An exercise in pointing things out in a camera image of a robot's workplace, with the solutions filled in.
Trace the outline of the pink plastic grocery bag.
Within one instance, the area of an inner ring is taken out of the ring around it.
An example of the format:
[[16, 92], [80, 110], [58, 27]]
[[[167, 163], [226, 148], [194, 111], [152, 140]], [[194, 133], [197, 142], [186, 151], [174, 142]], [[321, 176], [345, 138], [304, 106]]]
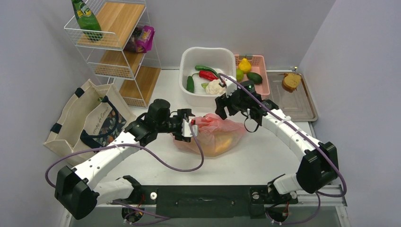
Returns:
[[216, 157], [233, 149], [246, 134], [243, 124], [208, 113], [194, 118], [203, 154]]

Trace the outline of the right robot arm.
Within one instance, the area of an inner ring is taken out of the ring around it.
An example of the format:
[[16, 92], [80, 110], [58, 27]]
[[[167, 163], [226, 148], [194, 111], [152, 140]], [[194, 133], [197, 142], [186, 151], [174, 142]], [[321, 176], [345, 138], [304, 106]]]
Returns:
[[215, 113], [222, 119], [241, 112], [274, 133], [299, 159], [298, 170], [280, 175], [268, 182], [267, 196], [274, 203], [281, 202], [286, 194], [303, 190], [324, 195], [320, 190], [339, 177], [336, 147], [322, 143], [294, 124], [271, 100], [263, 100], [257, 93], [237, 90], [232, 95], [215, 98]]

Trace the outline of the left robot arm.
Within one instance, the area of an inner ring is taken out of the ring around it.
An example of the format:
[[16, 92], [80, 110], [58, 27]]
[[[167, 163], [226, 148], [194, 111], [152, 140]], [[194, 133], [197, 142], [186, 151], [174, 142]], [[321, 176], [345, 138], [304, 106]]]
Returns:
[[175, 139], [190, 142], [197, 136], [197, 126], [190, 119], [190, 108], [178, 109], [172, 115], [170, 103], [156, 99], [146, 113], [131, 122], [107, 147], [91, 149], [96, 152], [85, 162], [70, 168], [64, 166], [57, 173], [55, 198], [77, 220], [86, 217], [102, 203], [125, 199], [128, 203], [140, 200], [140, 186], [132, 177], [101, 183], [107, 174], [130, 155], [146, 150], [160, 133], [171, 133]]

